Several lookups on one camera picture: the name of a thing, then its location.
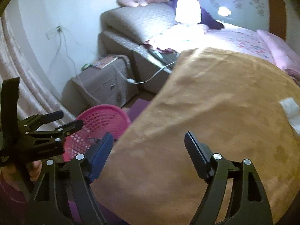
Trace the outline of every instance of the wooden floor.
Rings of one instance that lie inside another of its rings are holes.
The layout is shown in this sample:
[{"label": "wooden floor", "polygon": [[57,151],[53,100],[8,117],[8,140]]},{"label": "wooden floor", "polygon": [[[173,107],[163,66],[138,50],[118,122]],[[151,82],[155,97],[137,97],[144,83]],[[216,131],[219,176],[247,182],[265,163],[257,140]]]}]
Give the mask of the wooden floor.
[{"label": "wooden floor", "polygon": [[143,99],[143,100],[146,100],[146,101],[152,101],[152,99],[155,97],[155,94],[151,93],[151,92],[148,92],[148,91],[143,91],[143,90],[140,90],[139,91],[139,94],[138,95],[135,95],[134,97],[132,97],[130,99],[129,102],[127,102],[123,107],[123,111],[124,112],[128,112],[130,107],[133,106],[133,104],[137,101],[137,99]]}]

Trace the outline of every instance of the plastic laundry basket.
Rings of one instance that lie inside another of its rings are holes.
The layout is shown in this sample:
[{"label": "plastic laundry basket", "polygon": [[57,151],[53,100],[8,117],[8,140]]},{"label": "plastic laundry basket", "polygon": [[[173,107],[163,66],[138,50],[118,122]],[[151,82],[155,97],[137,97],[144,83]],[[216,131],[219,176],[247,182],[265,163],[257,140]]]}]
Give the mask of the plastic laundry basket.
[{"label": "plastic laundry basket", "polygon": [[88,138],[101,139],[105,133],[110,132],[114,139],[120,138],[130,125],[127,114],[119,107],[113,105],[98,105],[86,110],[77,118],[84,121],[82,130],[66,138],[63,158],[70,161],[79,153],[86,153],[91,146]]}]

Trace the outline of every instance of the electrical outlet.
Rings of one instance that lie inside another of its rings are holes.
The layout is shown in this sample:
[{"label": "electrical outlet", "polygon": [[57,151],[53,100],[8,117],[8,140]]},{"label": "electrical outlet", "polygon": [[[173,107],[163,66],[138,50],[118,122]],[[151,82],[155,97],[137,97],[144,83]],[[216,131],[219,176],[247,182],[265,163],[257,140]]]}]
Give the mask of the electrical outlet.
[{"label": "electrical outlet", "polygon": [[49,31],[46,32],[46,38],[48,40],[51,40],[55,38],[55,36],[58,34],[58,30],[61,27],[61,25],[55,26],[55,28],[50,29]]}]

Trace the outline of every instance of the screw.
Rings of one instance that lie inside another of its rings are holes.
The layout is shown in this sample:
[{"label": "screw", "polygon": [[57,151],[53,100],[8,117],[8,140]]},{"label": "screw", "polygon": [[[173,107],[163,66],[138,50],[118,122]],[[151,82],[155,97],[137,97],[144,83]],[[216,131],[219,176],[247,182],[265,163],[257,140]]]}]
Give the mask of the screw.
[{"label": "screw", "polygon": [[77,160],[82,160],[84,158],[84,154],[78,154],[77,156],[76,156],[76,159]]},{"label": "screw", "polygon": [[216,160],[220,160],[222,158],[222,156],[218,153],[214,154],[214,159]]},{"label": "screw", "polygon": [[246,165],[251,165],[252,162],[251,162],[249,159],[245,159],[245,160],[244,160],[244,163],[245,163]]},{"label": "screw", "polygon": [[53,163],[54,163],[54,161],[53,161],[52,159],[50,159],[50,160],[48,160],[48,161],[46,162],[46,164],[47,164],[48,166],[51,166]]}]

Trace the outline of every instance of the brown cloth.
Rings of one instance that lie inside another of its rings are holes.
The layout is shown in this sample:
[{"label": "brown cloth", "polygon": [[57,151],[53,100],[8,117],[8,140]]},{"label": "brown cloth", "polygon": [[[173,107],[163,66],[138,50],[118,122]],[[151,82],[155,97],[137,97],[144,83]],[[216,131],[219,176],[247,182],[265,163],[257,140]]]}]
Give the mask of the brown cloth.
[{"label": "brown cloth", "polygon": [[227,160],[252,160],[277,222],[300,188],[299,141],[278,103],[288,97],[300,104],[299,87],[268,61],[212,48],[183,52],[92,184],[97,200],[131,225],[188,225],[207,188],[184,146],[192,131]]}]

